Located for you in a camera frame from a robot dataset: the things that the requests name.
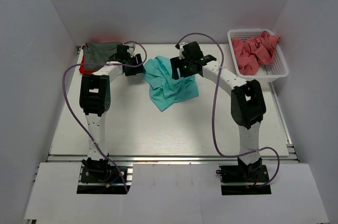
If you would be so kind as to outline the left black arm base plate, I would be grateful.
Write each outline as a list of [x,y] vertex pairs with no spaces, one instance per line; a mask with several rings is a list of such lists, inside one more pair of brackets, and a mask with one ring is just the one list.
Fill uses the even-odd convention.
[[81,161],[77,194],[126,195],[132,183],[132,168],[115,167],[108,160]]

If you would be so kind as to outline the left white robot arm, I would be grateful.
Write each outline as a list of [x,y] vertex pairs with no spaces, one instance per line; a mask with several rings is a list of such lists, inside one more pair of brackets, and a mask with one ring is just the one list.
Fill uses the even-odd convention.
[[88,158],[82,161],[85,177],[95,182],[110,182],[120,178],[120,172],[110,163],[106,144],[105,120],[111,104],[110,84],[119,76],[135,76],[145,72],[141,55],[135,53],[133,43],[117,45],[105,66],[94,73],[83,74],[79,104],[87,121],[89,138]]

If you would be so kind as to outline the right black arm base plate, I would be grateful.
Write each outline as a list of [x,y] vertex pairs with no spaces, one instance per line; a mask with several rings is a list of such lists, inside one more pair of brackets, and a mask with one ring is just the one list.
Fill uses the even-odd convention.
[[270,185],[267,167],[263,165],[248,178],[244,177],[237,165],[223,165],[215,171],[221,182],[222,195],[269,195]]

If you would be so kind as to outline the teal t shirt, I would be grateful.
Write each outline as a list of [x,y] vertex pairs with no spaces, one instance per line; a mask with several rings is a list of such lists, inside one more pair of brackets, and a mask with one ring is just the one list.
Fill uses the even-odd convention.
[[154,105],[165,111],[174,103],[188,101],[199,96],[195,76],[172,78],[170,59],[156,56],[149,59],[145,65],[144,80],[149,84],[149,96]]

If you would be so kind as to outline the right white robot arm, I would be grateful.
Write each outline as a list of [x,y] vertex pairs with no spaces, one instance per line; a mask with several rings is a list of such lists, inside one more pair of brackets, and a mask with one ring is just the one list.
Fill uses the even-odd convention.
[[230,96],[230,113],[238,125],[240,150],[236,166],[221,166],[216,173],[223,183],[256,184],[262,171],[259,129],[266,113],[260,83],[244,80],[222,67],[214,56],[204,55],[195,41],[178,43],[175,47],[179,55],[170,59],[174,80],[199,74]]

